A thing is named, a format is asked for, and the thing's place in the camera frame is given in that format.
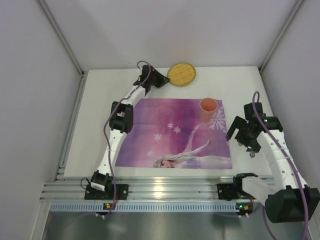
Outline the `yellow round woven coaster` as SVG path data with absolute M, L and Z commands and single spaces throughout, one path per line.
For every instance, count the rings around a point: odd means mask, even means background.
M 196 75 L 195 67 L 187 62 L 176 63 L 167 72 L 169 82 L 176 87 L 189 85 L 195 80 Z

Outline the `pink plastic cup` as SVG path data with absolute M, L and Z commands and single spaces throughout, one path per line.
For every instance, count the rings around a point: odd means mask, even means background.
M 213 114 L 218 108 L 218 103 L 216 102 L 215 99 L 206 97 L 203 98 L 200 103 L 200 120 L 202 122 L 209 122 Z

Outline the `purple Frozen placemat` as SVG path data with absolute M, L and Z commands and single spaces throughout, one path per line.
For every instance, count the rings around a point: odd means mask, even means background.
M 133 109 L 133 128 L 123 141 L 118 167 L 231 169 L 223 102 L 208 122 L 200 99 L 146 98 Z

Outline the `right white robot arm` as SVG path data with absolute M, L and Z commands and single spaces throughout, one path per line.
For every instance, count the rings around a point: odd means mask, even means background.
M 226 139 L 234 136 L 251 154 L 263 152 L 274 186 L 264 183 L 255 173 L 238 173 L 233 177 L 236 193 L 258 200 L 272 223 L 309 221 L 320 202 L 320 192 L 309 187 L 298 172 L 279 119 L 266 116 L 260 102 L 246 104 L 243 109 L 245 117 L 234 118 Z

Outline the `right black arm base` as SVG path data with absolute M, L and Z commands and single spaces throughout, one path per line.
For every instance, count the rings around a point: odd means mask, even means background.
M 253 173 L 238 173 L 232 178 L 232 183 L 219 183 L 217 184 L 217 193 L 219 200 L 249 200 L 250 195 L 244 192 L 242 183 L 243 179 L 247 177 L 255 177 Z

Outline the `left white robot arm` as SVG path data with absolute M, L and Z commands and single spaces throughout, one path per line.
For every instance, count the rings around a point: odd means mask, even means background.
M 113 167 L 122 143 L 133 128 L 135 105 L 149 93 L 152 87 L 162 88 L 171 81 L 146 61 L 144 63 L 141 74 L 133 83 L 129 93 L 121 100 L 112 103 L 110 115 L 103 126 L 107 147 L 90 181 L 90 186 L 96 190 L 106 192 L 110 184 L 115 184 Z

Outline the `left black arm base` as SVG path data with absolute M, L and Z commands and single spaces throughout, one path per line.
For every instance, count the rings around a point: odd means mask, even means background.
M 129 185 L 116 183 L 108 173 L 106 175 L 95 171 L 85 187 L 85 200 L 126 200 L 129 194 Z

